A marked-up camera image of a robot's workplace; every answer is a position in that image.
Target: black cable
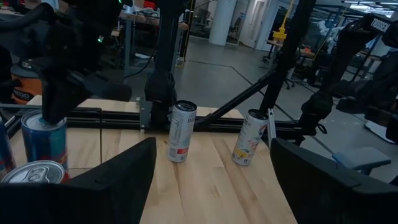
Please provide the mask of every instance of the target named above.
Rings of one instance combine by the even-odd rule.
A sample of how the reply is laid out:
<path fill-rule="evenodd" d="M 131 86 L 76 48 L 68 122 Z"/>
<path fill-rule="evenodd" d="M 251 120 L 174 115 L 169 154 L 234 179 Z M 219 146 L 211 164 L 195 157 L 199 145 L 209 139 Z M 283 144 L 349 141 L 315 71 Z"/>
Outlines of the black cable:
<path fill-rule="evenodd" d="M 0 32 L 23 29 L 35 23 L 39 19 L 46 19 L 49 22 L 55 20 L 54 9 L 51 7 L 51 5 L 48 3 L 42 3 L 24 16 L 18 17 L 17 19 L 11 21 L 0 22 Z"/>
<path fill-rule="evenodd" d="M 211 0 L 211 1 L 205 2 L 205 3 L 201 4 L 201 5 L 199 5 L 199 6 L 195 7 L 195 8 L 193 8 L 193 11 L 194 11 L 195 9 L 199 8 L 200 6 L 204 6 L 205 4 L 211 3 L 212 1 L 217 1 L 217 0 Z"/>
<path fill-rule="evenodd" d="M 148 67 L 148 65 L 150 64 L 150 61 L 152 61 L 152 57 L 154 57 L 154 55 L 155 55 L 155 53 L 156 53 L 156 50 L 157 50 L 157 48 L 155 47 L 154 51 L 152 52 L 152 55 L 150 56 L 150 58 L 148 59 L 147 63 L 144 65 L 144 67 L 143 67 L 142 69 L 140 69 L 140 70 L 139 70 L 138 72 L 136 72 L 136 73 L 133 73 L 133 74 L 131 74 L 131 75 L 128 75 L 128 76 L 124 77 L 124 79 L 133 77 L 134 75 L 138 75 L 139 73 L 143 72 L 143 71 Z"/>

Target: gray floor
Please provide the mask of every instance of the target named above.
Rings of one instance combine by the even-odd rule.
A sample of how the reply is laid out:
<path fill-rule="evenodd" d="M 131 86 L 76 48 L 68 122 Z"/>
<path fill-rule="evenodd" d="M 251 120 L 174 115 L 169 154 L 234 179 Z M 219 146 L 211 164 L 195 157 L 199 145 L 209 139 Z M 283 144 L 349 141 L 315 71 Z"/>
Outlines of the gray floor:
<path fill-rule="evenodd" d="M 220 47 L 205 40 L 191 39 L 187 62 L 175 71 L 178 98 L 194 101 L 198 106 L 222 106 L 267 72 L 265 68 L 260 68 L 264 66 L 260 61 L 264 54 L 247 47 Z M 132 99 L 144 96 L 146 76 L 147 74 L 139 74 L 127 80 L 133 89 Z M 276 118 L 298 119 L 301 115 L 300 107 L 313 94 L 312 90 L 314 89 L 300 85 L 286 90 L 284 86 L 277 100 Z M 237 109 L 246 114 L 248 109 L 258 108 L 261 100 L 261 93 L 256 93 Z M 393 161 L 391 165 L 374 169 L 371 175 L 389 182 L 398 175 L 398 148 L 365 130 L 364 123 L 362 115 L 354 116 L 333 110 L 323 121 L 328 134 L 318 133 L 314 138 L 307 138 L 302 147 L 327 158 L 331 158 L 331 154 L 338 151 L 375 147 Z"/>

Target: red bull can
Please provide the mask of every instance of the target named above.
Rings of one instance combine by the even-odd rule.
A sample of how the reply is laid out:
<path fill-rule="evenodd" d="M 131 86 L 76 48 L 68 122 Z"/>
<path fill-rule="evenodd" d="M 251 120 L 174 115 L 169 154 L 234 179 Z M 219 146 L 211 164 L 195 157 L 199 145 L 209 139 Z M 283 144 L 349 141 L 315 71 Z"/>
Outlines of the red bull can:
<path fill-rule="evenodd" d="M 28 162 L 50 160 L 68 169 L 66 118 L 52 125 L 41 111 L 33 111 L 22 117 L 21 125 Z"/>
<path fill-rule="evenodd" d="M 249 110 L 232 153 L 232 160 L 235 163 L 241 166 L 250 164 L 267 125 L 268 116 L 259 110 Z"/>
<path fill-rule="evenodd" d="M 3 179 L 11 170 L 15 169 L 16 164 L 7 136 L 6 127 L 0 117 L 0 180 Z"/>
<path fill-rule="evenodd" d="M 183 162 L 187 159 L 197 108 L 196 104 L 184 100 L 178 101 L 173 107 L 167 153 L 172 162 Z"/>
<path fill-rule="evenodd" d="M 54 161 L 35 161 L 18 167 L 1 181 L 7 184 L 63 184 L 69 180 L 61 164 Z"/>

